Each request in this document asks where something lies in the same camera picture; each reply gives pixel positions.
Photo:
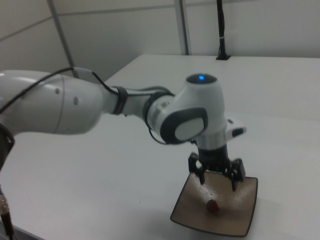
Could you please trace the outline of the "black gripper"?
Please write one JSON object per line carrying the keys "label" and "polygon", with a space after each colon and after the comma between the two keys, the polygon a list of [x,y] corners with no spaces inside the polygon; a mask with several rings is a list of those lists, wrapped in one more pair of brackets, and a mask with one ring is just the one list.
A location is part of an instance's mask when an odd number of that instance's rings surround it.
{"label": "black gripper", "polygon": [[243,182],[246,177],[244,163],[241,158],[230,160],[228,157],[228,147],[223,145],[217,149],[206,150],[198,148],[199,156],[192,152],[188,158],[188,170],[194,173],[201,185],[205,183],[205,171],[224,173],[231,181],[232,191],[237,190],[239,182]]}

